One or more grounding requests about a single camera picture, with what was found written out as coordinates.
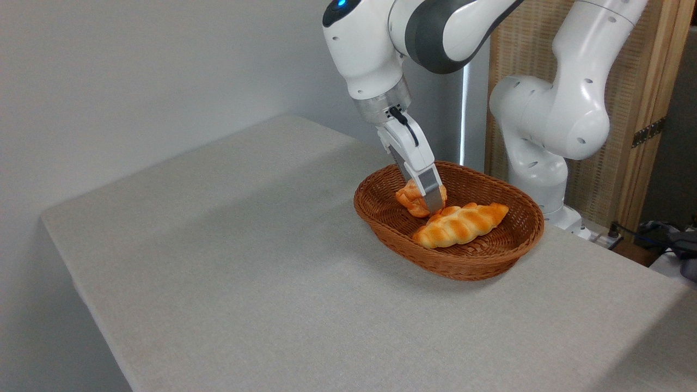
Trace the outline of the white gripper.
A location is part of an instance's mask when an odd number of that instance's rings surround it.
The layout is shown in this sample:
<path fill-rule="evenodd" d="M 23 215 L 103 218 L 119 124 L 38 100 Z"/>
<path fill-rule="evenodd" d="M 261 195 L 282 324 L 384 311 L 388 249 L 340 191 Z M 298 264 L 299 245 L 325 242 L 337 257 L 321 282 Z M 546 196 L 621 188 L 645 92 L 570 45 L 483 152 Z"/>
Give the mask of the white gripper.
<path fill-rule="evenodd" d="M 386 112 L 386 122 L 377 126 L 385 150 L 391 154 L 405 182 L 415 176 L 429 213 L 445 206 L 442 181 L 434 164 L 431 147 L 417 122 L 406 112 Z"/>

